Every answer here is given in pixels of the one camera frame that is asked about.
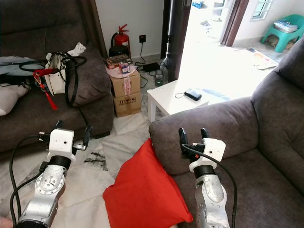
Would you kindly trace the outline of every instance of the red tassel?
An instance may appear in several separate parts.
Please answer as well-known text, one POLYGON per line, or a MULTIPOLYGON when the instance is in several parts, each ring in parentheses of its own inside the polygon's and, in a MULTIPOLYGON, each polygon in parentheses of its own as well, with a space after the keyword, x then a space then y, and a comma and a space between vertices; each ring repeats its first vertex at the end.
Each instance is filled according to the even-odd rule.
POLYGON ((53 109, 53 110, 58 110, 58 108, 57 108, 55 102, 52 100, 52 98, 49 96, 49 94, 48 94, 47 92, 45 92, 45 93, 46 93, 46 96, 47 96, 47 98, 48 98, 49 103, 50 103, 51 106, 52 106, 52 109, 53 109))

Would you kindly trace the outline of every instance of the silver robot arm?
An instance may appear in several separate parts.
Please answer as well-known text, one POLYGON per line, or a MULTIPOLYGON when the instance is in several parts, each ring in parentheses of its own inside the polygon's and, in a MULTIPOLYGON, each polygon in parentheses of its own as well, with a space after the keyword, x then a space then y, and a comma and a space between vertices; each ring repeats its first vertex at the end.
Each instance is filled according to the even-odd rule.
MULTIPOLYGON (((204 129, 201 131, 203 144, 193 143, 192 149, 221 161, 226 145, 217 139, 207 138, 204 129)), ((179 130, 183 158, 190 160, 189 169, 196 177, 195 199, 197 203, 196 224, 198 228, 229 228, 226 214, 227 193, 221 185, 214 169, 217 164, 205 157, 189 153, 182 146, 188 144, 184 129, 179 130)))
POLYGON ((47 156, 50 161, 36 180, 34 197, 19 218, 17 228, 51 227, 57 213, 59 198, 65 191, 67 170, 76 160, 76 151, 87 148, 90 131, 91 127, 86 129, 82 145, 73 145, 73 131, 64 129, 52 131, 49 135, 47 156))

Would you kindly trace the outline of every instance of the small box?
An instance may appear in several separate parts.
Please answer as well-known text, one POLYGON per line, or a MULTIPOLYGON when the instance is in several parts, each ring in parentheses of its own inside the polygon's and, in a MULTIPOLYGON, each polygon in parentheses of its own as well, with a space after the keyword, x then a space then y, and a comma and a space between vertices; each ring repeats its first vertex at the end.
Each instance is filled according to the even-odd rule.
POLYGON ((141 93, 119 98, 113 97, 117 117, 139 113, 141 111, 141 93))
POLYGON ((140 75, 137 70, 125 78, 111 77, 112 94, 114 97, 122 97, 140 92, 140 75))
POLYGON ((127 63, 120 63, 119 69, 121 70, 122 74, 128 74, 130 72, 129 64, 127 63))

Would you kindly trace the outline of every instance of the gray sofa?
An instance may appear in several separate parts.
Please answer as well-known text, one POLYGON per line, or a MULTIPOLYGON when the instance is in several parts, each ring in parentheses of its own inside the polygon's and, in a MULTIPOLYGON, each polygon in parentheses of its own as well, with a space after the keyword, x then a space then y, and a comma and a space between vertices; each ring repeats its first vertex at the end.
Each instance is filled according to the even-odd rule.
MULTIPOLYGON (((251 98, 204 106, 151 123, 156 155, 173 176, 196 219, 195 178, 181 158, 178 129, 190 143, 200 128, 227 145, 222 164, 238 186, 236 227, 304 227, 304 39, 258 86, 251 98)), ((233 186, 217 168, 227 190, 231 221, 233 186)), ((181 223, 180 228, 196 227, 181 223)))
MULTIPOLYGON (((32 88, 8 115, 0 116, 0 152, 15 147, 27 135, 50 132, 59 119, 76 135, 83 133, 85 120, 94 127, 93 136, 109 134, 114 117, 111 82, 86 28, 78 0, 0 0, 0 56, 41 60, 48 52, 69 51, 78 42, 87 48, 82 55, 87 62, 78 68, 77 108, 66 104, 65 95, 55 95, 58 110, 53 111, 45 94, 32 88)), ((69 77, 71 97, 73 71, 69 77)))

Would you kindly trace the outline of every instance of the red fire extinguisher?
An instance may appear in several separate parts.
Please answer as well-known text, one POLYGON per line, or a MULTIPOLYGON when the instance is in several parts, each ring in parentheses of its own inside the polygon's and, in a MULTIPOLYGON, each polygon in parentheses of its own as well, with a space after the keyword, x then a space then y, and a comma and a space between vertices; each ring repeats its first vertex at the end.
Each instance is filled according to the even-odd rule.
POLYGON ((118 27, 118 33, 114 33, 111 39, 111 46, 113 47, 113 40, 115 40, 115 45, 124 45, 128 47, 130 56, 131 56, 131 49, 130 49, 130 39, 129 36, 124 34, 124 32, 128 32, 129 30, 123 30, 128 24, 125 24, 122 27, 118 27))

